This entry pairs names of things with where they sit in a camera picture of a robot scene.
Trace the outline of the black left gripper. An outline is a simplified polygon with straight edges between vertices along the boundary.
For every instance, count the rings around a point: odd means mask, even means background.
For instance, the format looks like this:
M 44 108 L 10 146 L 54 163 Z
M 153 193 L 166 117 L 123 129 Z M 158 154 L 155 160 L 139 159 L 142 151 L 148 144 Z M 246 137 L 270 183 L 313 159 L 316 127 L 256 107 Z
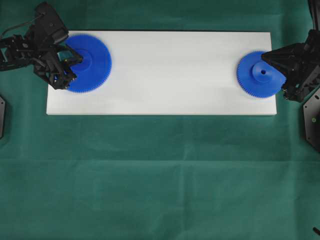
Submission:
M 83 61 L 83 56 L 67 44 L 53 44 L 51 35 L 60 28 L 67 27 L 55 9 L 49 3 L 42 2 L 35 8 L 34 24 L 25 34 L 25 38 L 35 47 L 32 54 L 33 72 L 55 90 L 65 90 L 70 86 L 77 78 L 71 67 Z

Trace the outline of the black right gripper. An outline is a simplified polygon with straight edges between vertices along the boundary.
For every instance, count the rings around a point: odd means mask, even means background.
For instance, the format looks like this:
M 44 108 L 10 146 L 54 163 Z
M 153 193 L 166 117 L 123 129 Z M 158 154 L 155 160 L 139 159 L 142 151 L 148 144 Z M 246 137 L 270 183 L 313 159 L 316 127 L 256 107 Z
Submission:
M 261 59 L 286 77 L 283 97 L 301 102 L 320 85 L 320 32 L 312 29 L 305 42 L 265 52 Z

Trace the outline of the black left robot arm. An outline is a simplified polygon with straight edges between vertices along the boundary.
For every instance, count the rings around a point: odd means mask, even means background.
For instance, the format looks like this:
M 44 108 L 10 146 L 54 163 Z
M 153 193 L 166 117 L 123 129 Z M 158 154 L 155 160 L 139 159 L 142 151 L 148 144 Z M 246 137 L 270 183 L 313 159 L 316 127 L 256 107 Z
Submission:
M 47 2 L 35 8 L 35 17 L 21 24 L 28 25 L 24 36 L 0 35 L 0 70 L 2 72 L 32 65 L 35 75 L 55 90 L 65 90 L 77 78 L 71 67 L 83 57 L 62 43 L 69 31 L 56 10 Z

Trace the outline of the blue gear near left arm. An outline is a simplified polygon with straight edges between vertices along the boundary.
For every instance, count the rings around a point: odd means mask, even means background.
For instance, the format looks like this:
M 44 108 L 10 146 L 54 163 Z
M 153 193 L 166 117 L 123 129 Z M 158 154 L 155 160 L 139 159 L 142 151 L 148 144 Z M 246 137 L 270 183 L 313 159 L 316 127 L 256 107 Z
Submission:
M 102 86 L 112 70 L 112 58 L 107 46 L 99 38 L 90 34 L 74 34 L 65 42 L 83 57 L 81 63 L 71 67 L 76 79 L 68 91 L 87 93 Z

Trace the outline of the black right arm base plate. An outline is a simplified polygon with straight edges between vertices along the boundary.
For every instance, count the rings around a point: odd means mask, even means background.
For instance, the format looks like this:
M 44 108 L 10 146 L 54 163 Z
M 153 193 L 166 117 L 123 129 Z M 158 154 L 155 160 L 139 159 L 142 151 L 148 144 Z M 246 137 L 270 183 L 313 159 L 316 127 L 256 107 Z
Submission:
M 307 142 L 320 151 L 320 89 L 303 105 L 304 128 Z

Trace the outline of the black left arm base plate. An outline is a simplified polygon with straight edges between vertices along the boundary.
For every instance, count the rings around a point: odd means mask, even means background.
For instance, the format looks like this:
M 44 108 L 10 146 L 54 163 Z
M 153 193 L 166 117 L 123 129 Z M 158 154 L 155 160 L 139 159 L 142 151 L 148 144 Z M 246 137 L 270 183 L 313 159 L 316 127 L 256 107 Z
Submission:
M 5 112 L 6 112 L 6 101 L 0 96 L 0 139 L 4 135 Z

